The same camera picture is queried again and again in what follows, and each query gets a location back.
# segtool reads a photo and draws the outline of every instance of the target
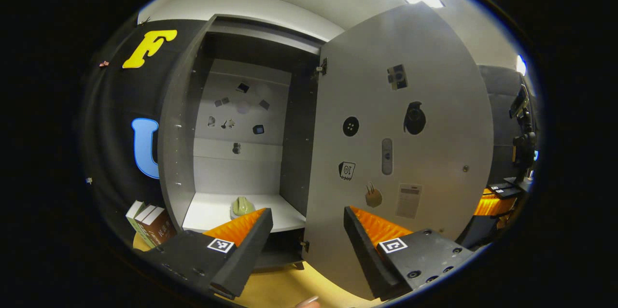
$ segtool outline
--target yellow letter f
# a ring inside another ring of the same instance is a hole
[[[142,40],[133,51],[133,54],[129,59],[127,59],[122,67],[126,68],[139,68],[144,65],[144,55],[146,51],[148,52],[148,57],[152,57],[159,48],[163,45],[163,39],[170,42],[174,38],[178,32],[176,30],[153,30],[149,31],[144,35],[144,40]]]

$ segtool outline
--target finger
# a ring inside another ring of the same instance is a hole
[[[304,301],[297,304],[294,308],[320,308],[320,303],[317,302],[319,297],[316,295],[314,297],[310,297],[309,299],[305,299]]]

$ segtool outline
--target black button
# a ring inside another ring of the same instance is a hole
[[[348,117],[344,121],[344,134],[348,137],[354,136],[358,132],[358,119],[354,116]]]

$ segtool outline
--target stack of books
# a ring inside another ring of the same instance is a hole
[[[176,235],[168,211],[136,200],[126,212],[126,219],[152,249]]]

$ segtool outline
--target open cabinet door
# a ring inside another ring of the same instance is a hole
[[[343,289],[373,299],[344,229],[344,207],[455,240],[487,183],[492,111],[470,53],[424,3],[369,18],[327,42],[321,55],[327,66],[318,79],[303,258]],[[413,119],[406,123],[407,114]],[[366,198],[371,183],[379,205]]]

